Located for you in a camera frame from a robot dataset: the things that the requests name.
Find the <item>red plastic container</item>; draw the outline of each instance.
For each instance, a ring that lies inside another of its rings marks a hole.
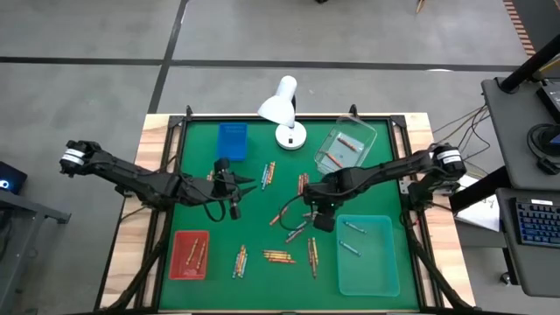
[[[186,264],[196,239],[198,239],[198,242],[192,254],[192,259],[189,264]],[[207,276],[208,239],[208,231],[175,232],[175,241],[171,252],[171,269],[169,271],[171,280],[204,280]],[[206,245],[200,268],[197,269],[203,243]]]

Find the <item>green mat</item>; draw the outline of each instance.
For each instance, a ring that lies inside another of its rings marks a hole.
[[[298,190],[298,175],[307,172],[310,181],[319,181],[313,157],[334,124],[332,121],[302,121],[307,142],[296,151],[282,150],[275,142],[276,125],[248,123],[248,155],[244,162],[232,163],[231,170],[259,183],[265,164],[276,161],[272,185],[260,187],[241,201],[241,219],[227,214],[220,223],[211,222],[201,206],[177,205],[171,226],[170,250],[161,292],[161,310],[417,310],[417,294],[410,254],[403,226],[399,223],[401,204],[395,181],[376,185],[359,198],[345,203],[337,214],[384,214],[393,222],[400,294],[397,297],[346,297],[340,294],[337,277],[335,233],[308,227],[296,240],[285,244],[288,231],[269,222]],[[392,159],[389,127],[386,122],[369,122],[378,136],[364,166]],[[217,122],[190,122],[187,130],[182,171],[205,178],[213,167]],[[214,217],[217,204],[210,205]],[[298,200],[290,206],[284,223],[295,227],[309,207]],[[206,280],[169,279],[173,236],[179,230],[207,230],[210,233]],[[315,237],[319,255],[318,278],[312,278],[307,260],[307,239]],[[248,251],[243,279],[232,279],[235,256],[242,244]],[[296,264],[267,262],[263,249],[287,250]]]

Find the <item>keyboard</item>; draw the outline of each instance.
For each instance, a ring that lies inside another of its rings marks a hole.
[[[560,248],[560,202],[515,199],[520,244]]]

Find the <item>gray floor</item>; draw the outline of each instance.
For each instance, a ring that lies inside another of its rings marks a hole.
[[[178,7],[179,0],[0,0],[0,56],[161,59]],[[456,65],[526,58],[501,0],[429,1],[418,16],[415,8],[414,0],[191,0],[173,56]],[[18,309],[92,309],[123,199],[98,178],[58,174],[58,160],[69,139],[134,158],[158,71],[0,64],[0,160],[30,174],[25,196],[73,214],[66,227],[45,225]],[[182,113],[187,104],[199,113],[254,112],[286,74],[298,79],[300,112],[346,111],[352,103],[362,112],[428,112],[434,129],[483,105],[481,80],[507,75],[173,66],[157,112]],[[490,172],[503,164],[491,121],[478,131],[492,148],[472,162]],[[464,153],[482,147],[474,138]],[[497,283],[504,270],[497,250],[465,250],[477,305],[552,313],[556,300]]]

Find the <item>lamp base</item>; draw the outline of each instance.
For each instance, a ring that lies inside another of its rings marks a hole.
[[[295,122],[294,128],[284,125],[278,125],[278,128],[276,128],[276,142],[283,149],[297,150],[304,145],[306,138],[307,131],[304,125],[299,122]]]

